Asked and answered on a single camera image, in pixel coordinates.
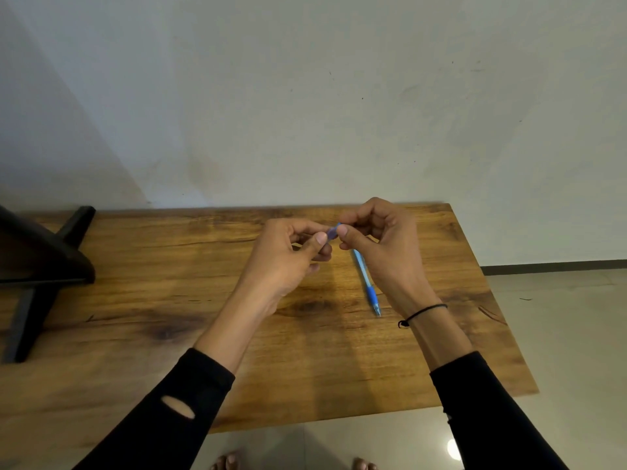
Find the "pen grip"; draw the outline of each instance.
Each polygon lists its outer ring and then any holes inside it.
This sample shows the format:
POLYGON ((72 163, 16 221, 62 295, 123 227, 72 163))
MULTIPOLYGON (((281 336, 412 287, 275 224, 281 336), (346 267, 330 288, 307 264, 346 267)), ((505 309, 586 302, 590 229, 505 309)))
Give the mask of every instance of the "pen grip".
POLYGON ((379 303, 379 300, 377 300, 377 292, 375 292, 374 287, 372 285, 366 288, 365 292, 368 295, 368 301, 370 302, 370 305, 379 303))

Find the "floor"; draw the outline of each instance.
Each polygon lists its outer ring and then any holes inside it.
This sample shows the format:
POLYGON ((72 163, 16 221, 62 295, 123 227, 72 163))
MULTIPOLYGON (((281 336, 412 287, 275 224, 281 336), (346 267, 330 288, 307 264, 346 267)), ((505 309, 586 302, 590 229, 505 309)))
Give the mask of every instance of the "floor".
MULTIPOLYGON (((489 281, 540 388, 521 408, 572 470, 623 467, 627 269, 489 281)), ((209 435, 193 468, 237 449, 251 470, 348 469, 355 456, 382 470, 460 470, 451 440, 442 408, 421 409, 209 435)), ((80 454, 28 468, 69 468, 80 454)))

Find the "black string bracelet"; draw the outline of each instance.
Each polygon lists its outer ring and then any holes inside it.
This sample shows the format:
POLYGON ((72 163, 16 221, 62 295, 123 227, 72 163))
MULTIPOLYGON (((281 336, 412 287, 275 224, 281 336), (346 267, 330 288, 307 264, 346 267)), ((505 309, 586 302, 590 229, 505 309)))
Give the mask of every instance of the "black string bracelet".
POLYGON ((398 322, 398 327, 400 328, 401 326, 403 326, 404 328, 409 328, 410 327, 410 320, 412 318, 415 318, 418 315, 420 315, 421 313, 424 313, 425 311, 430 310, 432 308, 438 308, 439 306, 443 306, 444 308, 448 308, 448 305, 446 303, 436 303, 435 305, 428 306, 427 308, 423 308, 422 310, 418 310, 416 313, 414 313, 410 317, 406 318, 405 320, 399 321, 398 322))

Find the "hand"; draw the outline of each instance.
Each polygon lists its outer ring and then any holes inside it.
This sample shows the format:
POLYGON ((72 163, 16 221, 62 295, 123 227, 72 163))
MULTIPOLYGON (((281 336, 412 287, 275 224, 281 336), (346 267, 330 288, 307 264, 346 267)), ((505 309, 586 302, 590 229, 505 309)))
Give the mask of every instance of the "hand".
POLYGON ((361 252, 372 280, 398 313, 406 318, 421 308, 442 302, 425 276, 416 221, 407 210, 372 198, 342 212, 339 221, 342 223, 337 228, 342 240, 340 249, 361 252))
POLYGON ((329 226, 307 219, 266 221, 233 294, 243 291, 254 294, 262 300, 265 316, 274 313, 282 297, 294 290, 306 275, 320 268, 319 264, 311 264, 311 260, 331 259, 328 229, 329 226))

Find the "wood grain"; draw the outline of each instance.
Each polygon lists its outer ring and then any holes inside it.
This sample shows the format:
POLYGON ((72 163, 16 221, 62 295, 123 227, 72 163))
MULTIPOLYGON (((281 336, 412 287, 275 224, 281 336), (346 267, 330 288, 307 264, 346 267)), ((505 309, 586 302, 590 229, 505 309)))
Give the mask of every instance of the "wood grain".
MULTIPOLYGON (((511 394, 537 392, 450 206, 408 208, 459 325, 511 394)), ((27 362, 0 366, 0 457, 98 442, 211 323, 264 221, 333 225, 340 210, 98 213, 81 247, 96 283, 63 290, 27 362)), ((66 216, 36 219, 56 230, 66 216)), ((440 404, 412 333, 384 296, 373 316, 350 254, 332 244, 331 262, 255 335, 212 432, 440 404)), ((17 297, 0 294, 3 338, 17 297)))

